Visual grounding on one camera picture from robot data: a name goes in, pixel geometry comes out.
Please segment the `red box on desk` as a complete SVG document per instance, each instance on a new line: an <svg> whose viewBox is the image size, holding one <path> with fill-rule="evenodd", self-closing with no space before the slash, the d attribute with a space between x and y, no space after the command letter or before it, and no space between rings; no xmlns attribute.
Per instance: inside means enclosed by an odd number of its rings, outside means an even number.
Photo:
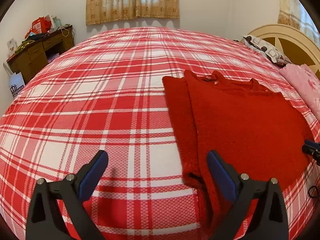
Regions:
<svg viewBox="0 0 320 240"><path fill-rule="evenodd" d="M31 28L26 33L25 38L27 38L32 33L35 35L47 33L51 28L52 22L48 15L46 17L39 17L38 19L32 22Z"/></svg>

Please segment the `pink floral folded blanket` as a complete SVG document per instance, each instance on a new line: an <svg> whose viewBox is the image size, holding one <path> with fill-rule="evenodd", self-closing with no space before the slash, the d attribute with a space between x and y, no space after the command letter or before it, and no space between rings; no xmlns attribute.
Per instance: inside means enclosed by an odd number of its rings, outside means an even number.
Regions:
<svg viewBox="0 0 320 240"><path fill-rule="evenodd" d="M279 72L298 92L319 121L319 79L315 73L306 64L287 64Z"/></svg>

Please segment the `red knitted sweater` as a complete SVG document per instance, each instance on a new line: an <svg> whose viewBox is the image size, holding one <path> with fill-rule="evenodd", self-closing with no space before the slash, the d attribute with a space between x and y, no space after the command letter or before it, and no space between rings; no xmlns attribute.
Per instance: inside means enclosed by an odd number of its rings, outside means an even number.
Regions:
<svg viewBox="0 0 320 240"><path fill-rule="evenodd" d="M200 223L214 233L231 208L210 174L207 155L215 150L237 172L252 179L279 180L292 190L310 157L302 152L313 133L300 111L281 93L257 80L235 81L214 71L162 80L184 183L197 189Z"/></svg>

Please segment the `white card on desk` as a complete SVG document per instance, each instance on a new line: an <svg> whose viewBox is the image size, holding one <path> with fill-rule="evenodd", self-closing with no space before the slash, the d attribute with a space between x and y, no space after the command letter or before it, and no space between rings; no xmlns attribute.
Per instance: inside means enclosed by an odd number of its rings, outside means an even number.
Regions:
<svg viewBox="0 0 320 240"><path fill-rule="evenodd" d="M10 39L7 42L8 50L9 50L9 57L14 55L15 51L17 50L17 42L14 38Z"/></svg>

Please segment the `brown wooden desk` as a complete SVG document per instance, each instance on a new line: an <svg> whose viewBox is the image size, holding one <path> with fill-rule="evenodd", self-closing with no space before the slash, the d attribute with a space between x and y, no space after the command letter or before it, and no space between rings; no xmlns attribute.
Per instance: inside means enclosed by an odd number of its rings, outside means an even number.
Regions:
<svg viewBox="0 0 320 240"><path fill-rule="evenodd" d="M61 55L74 46L73 26L66 24L24 46L7 59L12 72L21 73L25 83L49 64L54 55Z"/></svg>

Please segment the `red white plaid bedsheet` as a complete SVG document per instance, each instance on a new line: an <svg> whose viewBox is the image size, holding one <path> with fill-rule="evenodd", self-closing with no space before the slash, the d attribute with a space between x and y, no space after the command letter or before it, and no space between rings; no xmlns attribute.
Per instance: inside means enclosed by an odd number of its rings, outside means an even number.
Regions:
<svg viewBox="0 0 320 240"><path fill-rule="evenodd" d="M319 139L319 122L302 98L243 44L169 28L105 31L46 66L1 117L1 216L14 235L25 238L39 178L62 179L105 150L109 166L84 206L107 239L203 239L162 84L186 69L256 79L282 93Z"/></svg>

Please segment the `grey patterned pillow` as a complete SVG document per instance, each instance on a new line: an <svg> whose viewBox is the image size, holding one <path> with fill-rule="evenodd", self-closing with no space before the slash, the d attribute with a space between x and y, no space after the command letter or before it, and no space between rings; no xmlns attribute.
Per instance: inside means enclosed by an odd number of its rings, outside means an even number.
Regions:
<svg viewBox="0 0 320 240"><path fill-rule="evenodd" d="M274 45L269 42L260 39L252 35L243 36L244 45L252 50L260 53L268 58L273 64L280 68L285 67L287 64L291 64L291 60L283 53L281 53Z"/></svg>

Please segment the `white paper shopping bag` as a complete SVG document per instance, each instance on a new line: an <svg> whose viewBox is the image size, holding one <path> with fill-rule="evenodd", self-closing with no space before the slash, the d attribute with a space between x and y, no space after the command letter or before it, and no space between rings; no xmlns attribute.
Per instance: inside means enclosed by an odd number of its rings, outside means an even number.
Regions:
<svg viewBox="0 0 320 240"><path fill-rule="evenodd" d="M16 98L20 91L25 87L22 73L12 72L6 63L3 63L3 68L9 76L9 88L12 93L12 96L13 98Z"/></svg>

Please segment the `cream wooden headboard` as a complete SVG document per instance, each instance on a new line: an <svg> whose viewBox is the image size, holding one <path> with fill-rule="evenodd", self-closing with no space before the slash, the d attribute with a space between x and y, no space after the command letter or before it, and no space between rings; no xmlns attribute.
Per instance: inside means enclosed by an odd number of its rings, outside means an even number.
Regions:
<svg viewBox="0 0 320 240"><path fill-rule="evenodd" d="M306 64L319 77L319 47L301 31L284 24L268 24L249 34L270 42L292 63Z"/></svg>

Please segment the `beige curtain behind headboard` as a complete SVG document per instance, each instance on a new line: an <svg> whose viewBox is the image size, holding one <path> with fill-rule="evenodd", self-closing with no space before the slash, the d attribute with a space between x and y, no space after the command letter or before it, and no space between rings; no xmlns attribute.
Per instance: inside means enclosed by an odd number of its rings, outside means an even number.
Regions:
<svg viewBox="0 0 320 240"><path fill-rule="evenodd" d="M319 47L319 31L299 0L279 0L278 23L299 30Z"/></svg>

